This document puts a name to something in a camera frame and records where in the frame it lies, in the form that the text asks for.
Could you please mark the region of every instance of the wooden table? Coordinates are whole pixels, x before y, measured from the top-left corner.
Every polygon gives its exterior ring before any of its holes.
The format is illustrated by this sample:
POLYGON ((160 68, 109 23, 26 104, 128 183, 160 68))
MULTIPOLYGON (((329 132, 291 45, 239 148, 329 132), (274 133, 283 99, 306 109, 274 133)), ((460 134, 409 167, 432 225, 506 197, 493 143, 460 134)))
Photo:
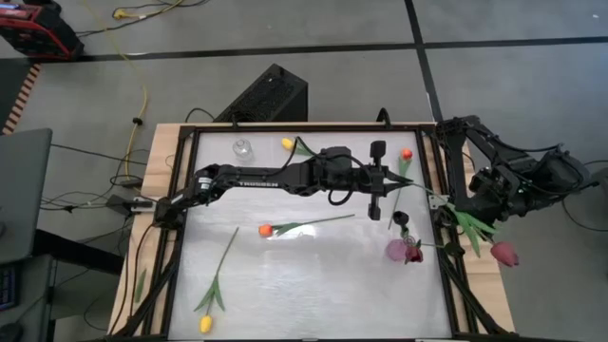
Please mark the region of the wooden table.
MULTIPOLYGON (((383 124, 383 123, 248 123, 250 125, 293 125, 294 127, 298 127, 301 125, 354 125, 354 124, 383 124)), ((428 124, 428 123, 396 123, 396 124, 428 124)), ((197 126, 207 125, 207 126, 230 126, 230 123, 199 123, 197 126)), ((164 123, 159 124, 156 129, 156 133, 154 135, 154 140, 152 142, 152 146, 150 149, 150 156, 148 159, 148 164, 145 169, 145 174, 143 177, 143 187, 142 187, 142 195, 151 197, 151 198, 159 198, 167 195, 169 182, 172 173, 171 162, 173 160, 173 156, 175 155, 176 147, 178 144, 178 136, 180 132, 180 128, 183 126, 182 123, 164 123)), ((433 161, 432 158, 432 149, 430 148, 430 139, 425 138, 425 147, 427 151, 427 162, 431 175, 431 182, 433 184, 433 189, 435 191, 439 191, 439 178, 437 175, 437 165, 433 161)), ((189 151, 190 148, 186 146, 184 151, 189 151)), ((182 188, 185 182, 185 170, 187 167, 187 161, 189 159, 188 152, 184 152, 184 156, 182 158, 183 166, 180 168, 180 178, 178 188, 182 188)), ((473 166, 469 160, 465 160, 465 171, 467 179, 470 178, 474 174, 473 166)), ((119 283, 119 288, 116 294, 114 309, 112 310, 112 316, 110 319, 110 327, 114 324, 117 319, 117 316, 120 312, 120 308, 124 302, 124 307, 120 317, 118 317, 118 322, 116 324, 116 328, 114 332, 119 330, 124 323, 126 322, 126 318, 129 316, 130 312, 130 303, 131 303, 131 293, 133 289, 133 283, 135 279, 134 269, 135 269, 135 251, 142 240, 142 236, 146 228, 152 222, 152 214, 139 214, 135 217, 133 228, 131 230, 131 238, 128 258, 125 260, 125 263, 128 262, 128 276, 125 274, 126 267, 123 267, 123 273, 121 275, 121 281, 119 283), (127 287, 126 298, 124 301, 124 287, 127 287)), ((151 229, 147 235, 145 236, 145 240, 142 242, 142 247, 140 251, 140 257, 138 260, 138 274, 140 274, 144 269, 147 270, 148 276, 145 278, 143 283, 142 290, 142 298, 144 298, 150 287, 150 279, 149 276, 153 270, 155 258, 157 254, 157 249, 160 240, 160 230, 159 229, 151 229)), ((174 237, 170 236, 167 242, 167 252, 165 253, 165 263, 168 261, 168 258, 171 254, 173 248, 174 237)), ((508 331, 514 331, 513 322, 511 320, 511 313, 509 311, 508 303, 506 301, 506 295, 504 293, 503 281, 501 279, 501 274, 499 270, 499 266, 496 260, 489 253, 490 245, 487 243, 483 243, 481 247, 481 257, 477 258, 470 247, 470 242, 466 237, 461 237, 460 239, 461 245, 466 250, 466 254, 464 256, 465 259, 465 268, 468 277, 468 284, 471 291, 477 296, 479 301, 485 307, 485 309, 494 317, 496 322, 501 325, 503 328, 508 331)), ((463 305, 462 298, 458 291, 452 286, 454 293, 454 301, 456 304, 456 312, 459 321, 459 328, 461 332, 467 332, 466 325, 466 316, 465 309, 463 305)), ((161 331, 161 323, 162 323, 162 314, 164 309, 164 300, 166 297, 166 286, 165 289, 159 295, 156 307, 154 311, 153 321, 151 333, 160 333, 161 331)), ((134 307, 132 308, 133 312, 137 310, 139 303, 134 303, 134 307)))

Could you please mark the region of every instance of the pink tulip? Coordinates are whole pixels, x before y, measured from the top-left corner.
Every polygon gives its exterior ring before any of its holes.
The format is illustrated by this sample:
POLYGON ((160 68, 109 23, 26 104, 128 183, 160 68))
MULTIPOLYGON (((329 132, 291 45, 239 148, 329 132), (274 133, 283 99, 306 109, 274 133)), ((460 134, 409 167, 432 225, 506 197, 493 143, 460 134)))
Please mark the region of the pink tulip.
POLYGON ((385 252, 392 261, 403 261, 406 259, 407 244, 400 238, 394 239, 387 245, 385 252))
POLYGON ((513 246, 508 242, 497 242, 490 249, 492 256, 508 267, 517 266, 520 264, 520 258, 515 253, 513 246))

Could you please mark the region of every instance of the white table surface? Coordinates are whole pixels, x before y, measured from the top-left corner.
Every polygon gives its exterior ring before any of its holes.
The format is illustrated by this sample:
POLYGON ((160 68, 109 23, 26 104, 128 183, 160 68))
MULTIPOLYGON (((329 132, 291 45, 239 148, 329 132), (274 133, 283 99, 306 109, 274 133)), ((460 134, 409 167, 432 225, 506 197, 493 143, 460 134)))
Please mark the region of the white table surface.
MULTIPOLYGON (((370 133, 203 133, 196 169, 211 163, 280 167, 289 157, 281 139, 298 134, 313 150, 346 145, 363 163, 370 143, 387 142, 383 164, 397 173, 403 147, 414 152, 408 178, 424 184, 415 136, 370 133), (252 161, 237 160, 232 144, 247 139, 252 161)), ((294 156, 292 162, 306 160, 294 156)), ((346 193, 334 193, 341 199, 346 193)), ((233 188, 208 207, 190 209, 182 247, 170 339, 301 339, 449 337, 437 255, 423 247, 424 262, 404 265, 385 256, 399 237, 387 229, 397 192, 380 199, 382 218, 367 216, 370 196, 353 194, 331 206, 327 193, 309 198, 276 189, 233 188), (302 226, 281 237, 261 238, 257 227, 355 214, 354 218, 302 226), (236 227, 239 233, 219 273, 226 311, 214 303, 213 330, 201 335, 205 309, 194 312, 209 288, 236 227)), ((409 214, 410 233, 433 243, 426 194, 402 191, 397 206, 409 214)))

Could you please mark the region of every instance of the red machine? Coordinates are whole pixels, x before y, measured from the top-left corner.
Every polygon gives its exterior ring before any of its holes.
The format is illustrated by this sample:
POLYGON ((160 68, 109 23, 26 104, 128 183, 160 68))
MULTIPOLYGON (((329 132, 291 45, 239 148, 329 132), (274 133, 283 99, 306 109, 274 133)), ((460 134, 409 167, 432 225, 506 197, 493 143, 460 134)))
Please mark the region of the red machine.
POLYGON ((47 6, 0 4, 0 35, 32 58, 73 60, 85 47, 59 11, 47 6))

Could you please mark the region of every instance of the yellow cable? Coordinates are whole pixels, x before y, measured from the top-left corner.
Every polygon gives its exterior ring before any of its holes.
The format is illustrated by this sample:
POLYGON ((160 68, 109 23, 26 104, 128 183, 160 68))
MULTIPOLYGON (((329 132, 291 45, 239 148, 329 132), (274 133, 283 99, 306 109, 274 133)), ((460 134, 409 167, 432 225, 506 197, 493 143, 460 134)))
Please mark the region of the yellow cable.
POLYGON ((114 10, 114 19, 123 19, 123 18, 139 18, 139 19, 143 19, 143 17, 146 16, 150 16, 150 15, 157 15, 157 14, 161 14, 161 13, 165 13, 168 10, 172 10, 174 9, 176 6, 178 6, 179 4, 181 4, 183 2, 183 0, 178 0, 175 4, 161 9, 161 10, 157 10, 155 12, 149 12, 149 13, 136 13, 136 14, 130 14, 127 13, 123 8, 117 8, 116 10, 114 10))
MULTIPOLYGON (((90 6, 90 4, 88 3, 87 0, 83 0, 83 3, 85 4, 86 8, 91 13, 91 15, 95 18, 95 21, 97 21, 97 24, 104 30, 104 33, 107 36, 107 39, 110 41, 110 43, 116 50, 116 53, 118 53, 121 57, 123 57, 123 59, 129 64, 129 66, 133 69, 136 77, 138 78, 138 81, 140 81, 140 83, 142 84, 143 103, 142 103, 142 109, 140 109, 140 114, 137 116, 138 119, 141 119, 143 114, 145 113, 145 109, 148 106, 148 88, 145 85, 145 80, 143 79, 143 75, 140 72, 140 70, 137 69, 135 64, 133 64, 133 62, 130 59, 128 59, 128 57, 126 57, 126 55, 124 55, 124 53, 121 52, 121 49, 119 48, 118 44, 116 43, 116 40, 114 39, 114 36, 112 35, 112 32, 110 32, 107 29, 107 25, 104 23, 104 20, 100 16, 97 15, 97 13, 93 10, 93 8, 90 6)), ((126 147, 126 156, 124 157, 124 173, 126 174, 126 178, 128 180, 130 180, 130 178, 129 178, 129 157, 131 154, 131 149, 133 148, 133 141, 135 138, 135 132, 137 131, 137 127, 138 127, 138 125, 136 123, 133 123, 133 129, 131 130, 131 137, 129 138, 129 144, 126 147)))

